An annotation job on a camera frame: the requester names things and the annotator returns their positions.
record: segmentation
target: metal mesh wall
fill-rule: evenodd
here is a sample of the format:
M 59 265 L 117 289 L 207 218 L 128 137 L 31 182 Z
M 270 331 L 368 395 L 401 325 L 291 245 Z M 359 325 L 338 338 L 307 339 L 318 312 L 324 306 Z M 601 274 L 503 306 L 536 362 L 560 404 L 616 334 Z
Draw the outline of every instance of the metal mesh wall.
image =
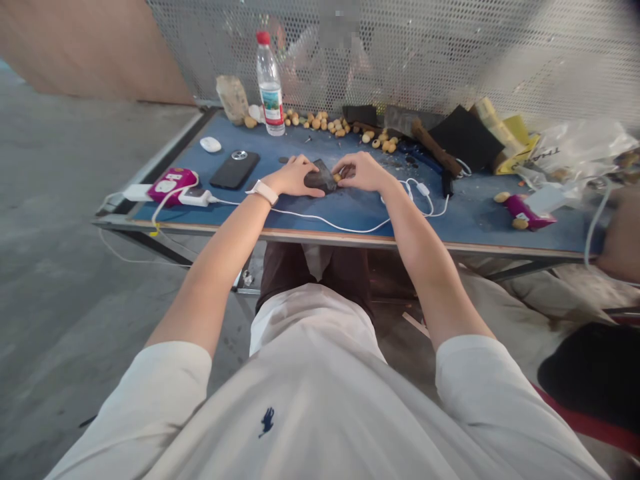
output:
M 237 75 L 258 103 L 255 32 L 271 33 L 286 105 L 609 116 L 640 131 L 640 29 L 626 0 L 148 0 L 191 92 Z

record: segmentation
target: black phone case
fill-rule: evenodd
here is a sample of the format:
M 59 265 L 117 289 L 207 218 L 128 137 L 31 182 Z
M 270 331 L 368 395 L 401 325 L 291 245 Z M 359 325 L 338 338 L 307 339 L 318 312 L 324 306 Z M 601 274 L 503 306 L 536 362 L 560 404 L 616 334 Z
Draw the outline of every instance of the black phone case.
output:
M 247 181 L 259 160 L 260 155 L 254 152 L 247 152 L 247 158 L 242 160 L 234 160 L 229 156 L 210 178 L 209 184 L 212 187 L 238 190 Z

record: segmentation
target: water bottle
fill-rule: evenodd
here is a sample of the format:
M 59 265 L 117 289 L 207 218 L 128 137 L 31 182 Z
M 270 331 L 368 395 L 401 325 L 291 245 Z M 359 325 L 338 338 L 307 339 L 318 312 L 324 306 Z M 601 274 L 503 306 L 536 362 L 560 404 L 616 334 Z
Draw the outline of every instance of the water bottle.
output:
M 265 110 L 267 131 L 274 137 L 285 134 L 285 121 L 282 110 L 282 88 L 280 88 L 280 74 L 269 45 L 271 36 L 269 32 L 259 31 L 258 39 L 257 73 L 260 98 Z

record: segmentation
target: dark shorts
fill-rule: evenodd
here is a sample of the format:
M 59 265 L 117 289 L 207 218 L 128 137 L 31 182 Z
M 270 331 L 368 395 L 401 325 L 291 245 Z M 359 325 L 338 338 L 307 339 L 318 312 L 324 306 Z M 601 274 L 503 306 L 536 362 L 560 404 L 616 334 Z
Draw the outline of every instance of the dark shorts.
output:
M 278 293 L 286 292 L 308 283 L 320 283 L 347 300 L 360 305 L 373 319 L 369 264 L 367 250 L 348 247 L 328 247 L 331 260 L 316 281 L 309 272 L 305 252 L 299 243 L 268 242 L 260 286 L 260 297 L 255 312 L 264 302 Z

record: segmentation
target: hand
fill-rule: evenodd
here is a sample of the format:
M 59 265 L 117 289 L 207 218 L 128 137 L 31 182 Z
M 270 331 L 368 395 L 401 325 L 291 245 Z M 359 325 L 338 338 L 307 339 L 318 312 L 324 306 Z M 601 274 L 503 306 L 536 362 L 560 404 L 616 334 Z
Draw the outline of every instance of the hand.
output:
M 360 190 L 381 192 L 395 178 L 384 170 L 373 157 L 366 152 L 350 153 L 340 159 L 331 169 L 336 174 L 342 171 L 340 187 L 356 187 Z
M 310 189 L 305 186 L 305 176 L 312 171 L 318 171 L 318 167 L 312 164 L 304 155 L 291 157 L 287 164 L 277 172 L 273 172 L 262 179 L 271 190 L 278 195 L 308 195 L 310 197 L 324 197 L 325 193 L 320 189 Z

